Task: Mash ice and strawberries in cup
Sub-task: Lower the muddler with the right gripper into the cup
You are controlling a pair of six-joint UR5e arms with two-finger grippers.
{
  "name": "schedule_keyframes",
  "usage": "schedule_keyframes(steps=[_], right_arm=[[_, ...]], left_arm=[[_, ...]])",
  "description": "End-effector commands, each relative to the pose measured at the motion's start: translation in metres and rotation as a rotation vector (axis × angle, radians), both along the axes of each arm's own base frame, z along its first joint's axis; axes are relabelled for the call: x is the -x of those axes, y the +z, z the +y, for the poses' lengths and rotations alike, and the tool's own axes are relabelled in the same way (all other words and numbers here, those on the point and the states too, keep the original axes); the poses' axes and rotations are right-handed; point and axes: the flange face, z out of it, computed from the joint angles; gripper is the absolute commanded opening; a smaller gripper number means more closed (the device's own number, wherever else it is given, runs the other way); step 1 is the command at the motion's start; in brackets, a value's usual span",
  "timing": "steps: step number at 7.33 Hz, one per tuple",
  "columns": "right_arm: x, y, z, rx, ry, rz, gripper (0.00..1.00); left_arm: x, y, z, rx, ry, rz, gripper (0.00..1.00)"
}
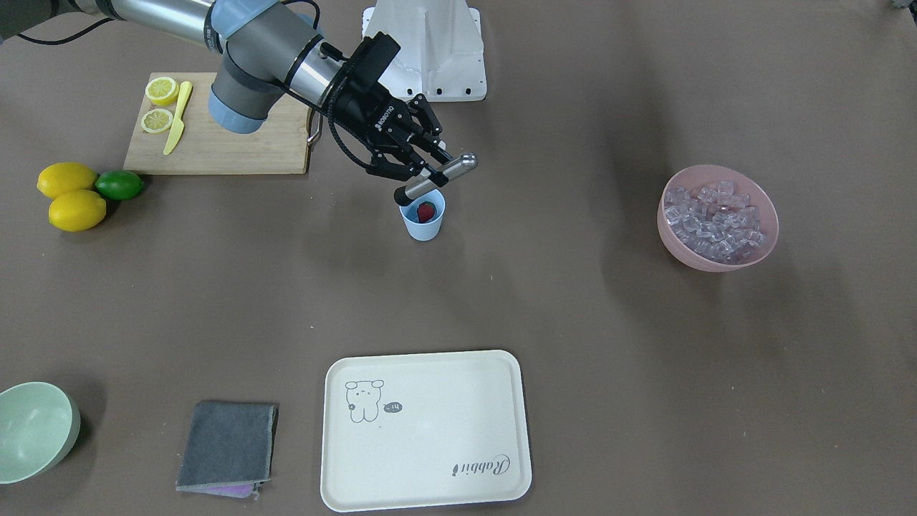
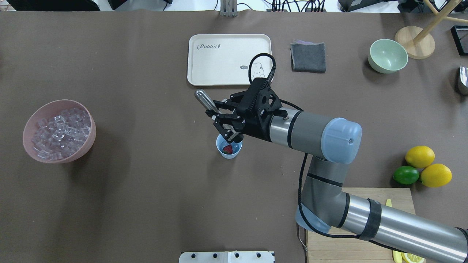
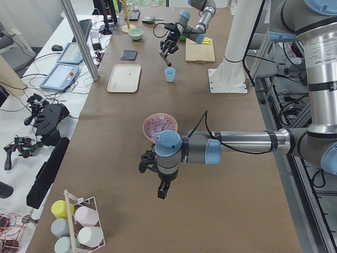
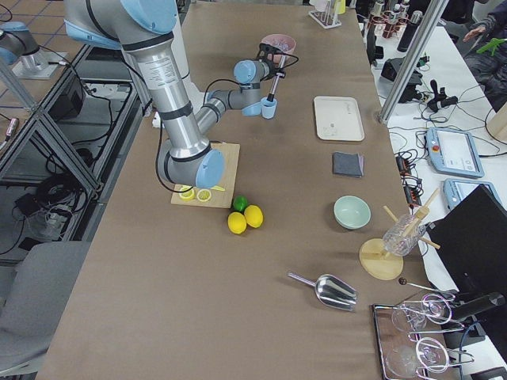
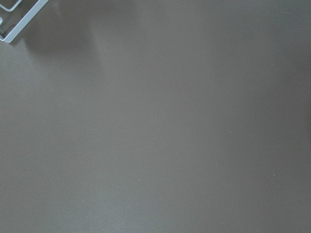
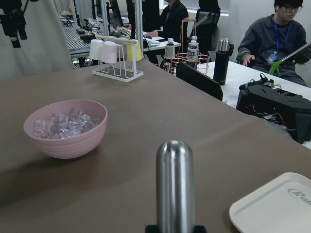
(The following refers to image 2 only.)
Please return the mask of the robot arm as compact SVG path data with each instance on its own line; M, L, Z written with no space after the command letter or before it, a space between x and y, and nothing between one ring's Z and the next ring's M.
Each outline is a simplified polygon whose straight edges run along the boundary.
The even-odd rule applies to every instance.
M361 126L344 118L305 112L280 99L267 78L219 101L202 89L195 97L225 141L251 136L310 155L301 166L298 223L329 238L357 239L440 263L467 262L467 230L388 207L343 189L361 145Z

